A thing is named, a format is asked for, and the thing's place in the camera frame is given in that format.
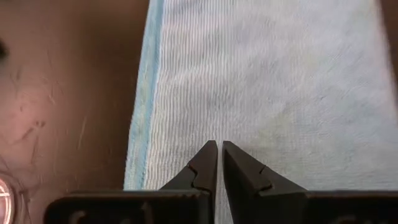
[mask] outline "fabric texture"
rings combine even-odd
[[[398,188],[381,16],[376,0],[151,0],[125,189],[158,189],[209,139],[307,189]]]

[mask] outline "white towel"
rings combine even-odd
[[[398,189],[381,16],[377,0],[151,0],[125,188],[161,187],[215,139],[308,189]]]

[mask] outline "table surface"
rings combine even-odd
[[[122,189],[147,4],[0,1],[0,174],[21,223],[66,192]]]

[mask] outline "towel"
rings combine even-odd
[[[397,189],[394,88],[377,0],[151,0],[124,187],[215,139],[310,190]]]

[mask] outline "glass object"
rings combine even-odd
[[[11,224],[13,213],[12,190],[0,179],[0,224]]]

